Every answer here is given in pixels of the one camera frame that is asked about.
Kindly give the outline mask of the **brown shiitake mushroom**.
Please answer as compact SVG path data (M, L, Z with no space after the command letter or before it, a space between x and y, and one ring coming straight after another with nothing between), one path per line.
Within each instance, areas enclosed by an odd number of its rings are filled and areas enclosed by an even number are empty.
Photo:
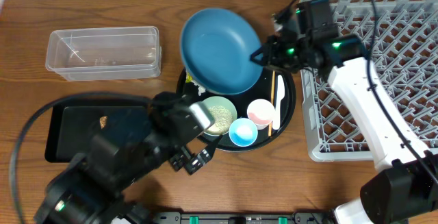
M107 124L107 116L102 116L99 119L99 123L100 123L101 129L103 129L106 126L106 124Z

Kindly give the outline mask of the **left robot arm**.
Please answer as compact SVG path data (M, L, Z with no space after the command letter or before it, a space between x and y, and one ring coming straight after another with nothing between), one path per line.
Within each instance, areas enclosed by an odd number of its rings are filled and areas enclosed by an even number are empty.
M191 153L187 144L214 124L206 105L163 92L143 108L107 115L90 135L89 150L77 153L47 186L36 223L152 223L141 204L123 190L168 162L192 175L213 157L217 145Z

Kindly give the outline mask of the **pale green bowl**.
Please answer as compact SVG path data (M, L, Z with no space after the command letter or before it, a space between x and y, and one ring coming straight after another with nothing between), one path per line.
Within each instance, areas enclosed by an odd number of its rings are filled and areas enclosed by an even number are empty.
M205 133L210 136L226 134L232 122L237 119L237 110L233 103L220 96L206 98L203 103L214 118L214 124Z

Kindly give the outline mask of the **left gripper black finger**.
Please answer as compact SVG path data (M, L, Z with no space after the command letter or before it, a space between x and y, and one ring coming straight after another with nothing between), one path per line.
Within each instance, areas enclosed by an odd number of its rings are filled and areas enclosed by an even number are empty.
M181 170L192 159L192 153L187 147L182 147L168 161L174 171Z
M199 169L212 160L215 150L215 148L206 147L201 152L191 157L189 162L184 166L186 172L189 175L195 174Z

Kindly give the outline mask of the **dark blue bowl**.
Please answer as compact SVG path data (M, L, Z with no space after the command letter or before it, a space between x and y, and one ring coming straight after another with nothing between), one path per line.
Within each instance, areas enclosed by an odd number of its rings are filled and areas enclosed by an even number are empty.
M238 95L255 85L263 67L251 62L250 55L260 46L253 27L223 8L193 14L180 36L186 71L209 92L221 95Z

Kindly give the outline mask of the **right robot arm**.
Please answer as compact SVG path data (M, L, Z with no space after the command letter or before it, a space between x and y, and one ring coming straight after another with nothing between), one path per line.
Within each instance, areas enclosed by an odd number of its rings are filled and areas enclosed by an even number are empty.
M267 69L313 69L341 98L372 153L376 176L334 223L396 223L437 209L437 155L407 125L381 84L372 49L341 35L329 0L293 1L273 16L274 35L250 55Z

